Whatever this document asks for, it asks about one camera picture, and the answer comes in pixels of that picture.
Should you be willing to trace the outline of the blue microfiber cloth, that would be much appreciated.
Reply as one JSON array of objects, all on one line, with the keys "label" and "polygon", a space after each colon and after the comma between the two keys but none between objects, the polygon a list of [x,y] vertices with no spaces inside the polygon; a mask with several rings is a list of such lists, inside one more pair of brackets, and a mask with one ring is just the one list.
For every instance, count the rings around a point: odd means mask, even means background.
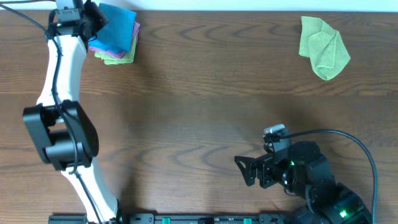
[{"label": "blue microfiber cloth", "polygon": [[90,39],[89,46],[110,49],[114,52],[129,51],[136,13],[105,3],[100,3],[99,8],[105,13],[109,22],[96,33],[96,38]]}]

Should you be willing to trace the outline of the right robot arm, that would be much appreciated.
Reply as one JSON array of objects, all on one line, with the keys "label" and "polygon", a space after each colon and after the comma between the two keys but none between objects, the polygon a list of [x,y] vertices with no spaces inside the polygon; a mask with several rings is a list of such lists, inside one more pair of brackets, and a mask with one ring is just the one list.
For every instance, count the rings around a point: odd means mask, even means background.
[{"label": "right robot arm", "polygon": [[246,185],[258,181],[266,189],[280,184],[285,192],[304,199],[305,205],[284,215],[281,223],[372,223],[360,197],[336,182],[316,142],[281,139],[264,148],[263,156],[235,156],[234,161]]}]

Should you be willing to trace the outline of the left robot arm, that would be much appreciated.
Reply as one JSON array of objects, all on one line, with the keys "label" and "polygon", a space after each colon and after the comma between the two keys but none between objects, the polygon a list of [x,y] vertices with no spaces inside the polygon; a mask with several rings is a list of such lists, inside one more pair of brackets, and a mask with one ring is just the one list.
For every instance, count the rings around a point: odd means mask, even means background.
[{"label": "left robot arm", "polygon": [[49,223],[125,223],[96,156],[98,134],[80,105],[81,71],[88,42],[108,19],[92,1],[57,1],[45,31],[49,64],[44,88],[23,122],[41,160],[68,179],[82,201],[82,217],[50,217]]}]

